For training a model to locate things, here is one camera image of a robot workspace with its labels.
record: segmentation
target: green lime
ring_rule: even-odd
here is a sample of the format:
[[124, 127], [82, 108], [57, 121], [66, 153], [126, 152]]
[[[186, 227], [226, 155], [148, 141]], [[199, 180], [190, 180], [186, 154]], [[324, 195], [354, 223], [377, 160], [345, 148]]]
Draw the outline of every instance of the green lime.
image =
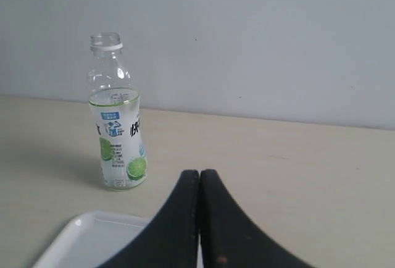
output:
[[100, 137], [100, 155], [101, 159], [108, 161], [112, 159], [111, 142]]
[[134, 159], [128, 164], [127, 172], [131, 180], [139, 180], [146, 174], [147, 160], [144, 157]]

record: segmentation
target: clear plastic bottle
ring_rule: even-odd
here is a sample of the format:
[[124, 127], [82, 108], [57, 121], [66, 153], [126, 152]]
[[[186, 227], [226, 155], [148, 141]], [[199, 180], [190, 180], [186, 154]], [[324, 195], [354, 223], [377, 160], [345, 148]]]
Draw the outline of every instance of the clear plastic bottle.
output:
[[140, 132], [140, 96], [123, 64], [122, 48], [118, 33], [91, 36], [89, 104], [99, 134], [104, 182], [114, 190], [142, 183], [148, 167]]

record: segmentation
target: wall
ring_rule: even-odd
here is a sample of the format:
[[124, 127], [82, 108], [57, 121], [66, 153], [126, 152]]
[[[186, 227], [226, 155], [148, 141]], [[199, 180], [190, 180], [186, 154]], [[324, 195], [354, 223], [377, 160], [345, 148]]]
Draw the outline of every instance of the wall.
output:
[[1, 0], [0, 92], [85, 101], [118, 31], [143, 106], [395, 128], [394, 0]]

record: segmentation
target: table surface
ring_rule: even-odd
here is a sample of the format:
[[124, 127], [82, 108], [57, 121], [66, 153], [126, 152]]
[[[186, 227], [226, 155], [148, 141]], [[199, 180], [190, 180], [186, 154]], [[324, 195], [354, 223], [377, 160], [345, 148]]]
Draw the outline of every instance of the table surface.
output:
[[81, 213], [152, 217], [183, 169], [205, 168], [315, 267], [395, 267], [395, 132], [143, 109], [149, 176], [115, 192], [87, 104], [0, 96], [0, 108], [2, 267], [30, 267]]

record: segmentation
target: bottle label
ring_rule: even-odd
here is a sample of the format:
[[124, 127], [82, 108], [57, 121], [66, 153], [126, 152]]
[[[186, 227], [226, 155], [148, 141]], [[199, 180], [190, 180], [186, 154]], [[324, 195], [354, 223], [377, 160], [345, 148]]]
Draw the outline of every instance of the bottle label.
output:
[[101, 168], [111, 188], [139, 185], [147, 172], [147, 158], [140, 132], [139, 96], [125, 103], [122, 94], [112, 93], [112, 104], [90, 102], [99, 134]]

